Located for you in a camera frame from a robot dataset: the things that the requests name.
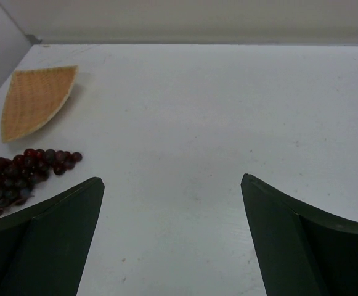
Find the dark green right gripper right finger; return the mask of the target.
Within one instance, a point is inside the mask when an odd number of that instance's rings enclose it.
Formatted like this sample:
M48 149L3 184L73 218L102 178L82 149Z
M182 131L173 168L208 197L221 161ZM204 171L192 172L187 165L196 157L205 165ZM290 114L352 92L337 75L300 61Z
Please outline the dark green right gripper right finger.
M267 295L358 295L358 222L250 174L241 189Z

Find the dark red fake grape bunch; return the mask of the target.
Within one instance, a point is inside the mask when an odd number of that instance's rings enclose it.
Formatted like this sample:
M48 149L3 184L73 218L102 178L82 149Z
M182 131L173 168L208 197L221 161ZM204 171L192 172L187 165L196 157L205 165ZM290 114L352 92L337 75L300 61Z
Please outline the dark red fake grape bunch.
M82 161L81 152L54 149L25 149L9 159L0 157L0 216L13 206L23 205L33 196L35 186L50 174L63 175Z

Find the woven wicker fruit basket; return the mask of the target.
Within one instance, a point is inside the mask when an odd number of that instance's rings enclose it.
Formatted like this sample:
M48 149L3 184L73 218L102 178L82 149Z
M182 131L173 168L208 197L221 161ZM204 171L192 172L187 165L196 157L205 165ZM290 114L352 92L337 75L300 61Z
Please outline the woven wicker fruit basket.
M66 103L77 74L77 65L14 71L2 108L2 142L24 138L47 124Z

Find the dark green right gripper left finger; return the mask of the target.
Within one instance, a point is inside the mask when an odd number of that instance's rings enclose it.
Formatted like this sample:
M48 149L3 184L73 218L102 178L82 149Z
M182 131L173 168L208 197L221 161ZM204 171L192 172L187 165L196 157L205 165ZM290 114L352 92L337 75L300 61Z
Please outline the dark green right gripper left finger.
M93 177L0 218L0 295L76 295L104 183Z

